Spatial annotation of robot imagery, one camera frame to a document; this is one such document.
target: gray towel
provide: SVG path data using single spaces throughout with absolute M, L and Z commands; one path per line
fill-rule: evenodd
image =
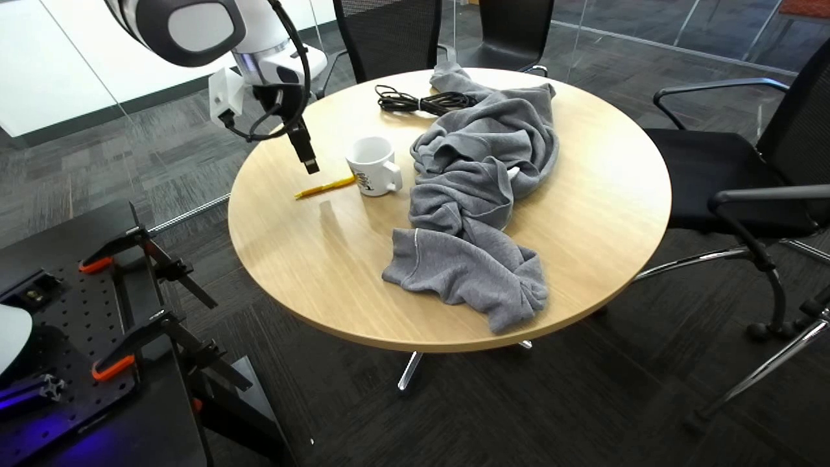
M 394 231 L 392 240 L 394 262 L 383 280 L 468 304 L 486 314 L 492 332 L 532 319 L 546 304 L 540 256 L 485 222 L 467 217 L 461 236 Z
M 442 113 L 414 139 L 414 231 L 394 231 L 383 280 L 467 304 L 486 314 L 492 332 L 506 332 L 546 304 L 536 254 L 515 245 L 503 228 L 512 201 L 553 171 L 553 86 L 492 91 L 472 82 L 458 65 L 437 62 L 432 87 L 481 100 Z

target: pen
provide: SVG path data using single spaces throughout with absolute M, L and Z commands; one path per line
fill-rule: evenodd
M 306 196 L 317 196 L 322 191 L 352 186 L 355 182 L 357 182 L 357 177 L 345 177 L 345 178 L 333 178 L 330 184 L 309 186 L 309 190 L 298 191 L 296 200 L 306 200 Z

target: white cup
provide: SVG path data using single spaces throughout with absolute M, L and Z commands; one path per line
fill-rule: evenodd
M 359 136 L 345 152 L 348 165 L 359 178 L 365 196 L 397 191 L 401 186 L 398 165 L 394 162 L 392 142 L 383 136 Z

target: red part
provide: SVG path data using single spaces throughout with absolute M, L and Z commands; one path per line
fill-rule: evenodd
M 134 369 L 134 354 L 125 354 L 121 361 L 112 363 L 108 369 L 99 371 L 96 365 L 90 369 L 93 380 L 105 384 L 125 372 L 126 369 Z
M 114 265 L 112 256 L 101 256 L 99 262 L 78 265 L 81 274 L 99 274 L 101 270 L 108 270 Z
M 205 402 L 200 397 L 191 397 L 191 411 L 202 411 Z

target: wall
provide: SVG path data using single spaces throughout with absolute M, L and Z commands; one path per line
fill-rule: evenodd
M 283 0 L 296 27 L 331 20 L 330 0 Z M 0 126 L 20 136 L 232 65 L 175 68 L 126 35 L 104 0 L 0 1 Z

